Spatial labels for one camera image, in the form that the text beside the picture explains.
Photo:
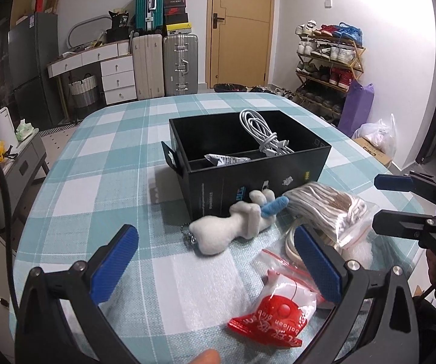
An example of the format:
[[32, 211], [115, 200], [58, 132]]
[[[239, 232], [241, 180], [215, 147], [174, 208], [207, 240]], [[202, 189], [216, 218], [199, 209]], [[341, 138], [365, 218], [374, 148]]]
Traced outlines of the person's left hand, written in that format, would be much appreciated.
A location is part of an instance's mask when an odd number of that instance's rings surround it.
[[215, 349], [207, 349], [192, 359], [189, 364], [220, 364], [220, 354]]

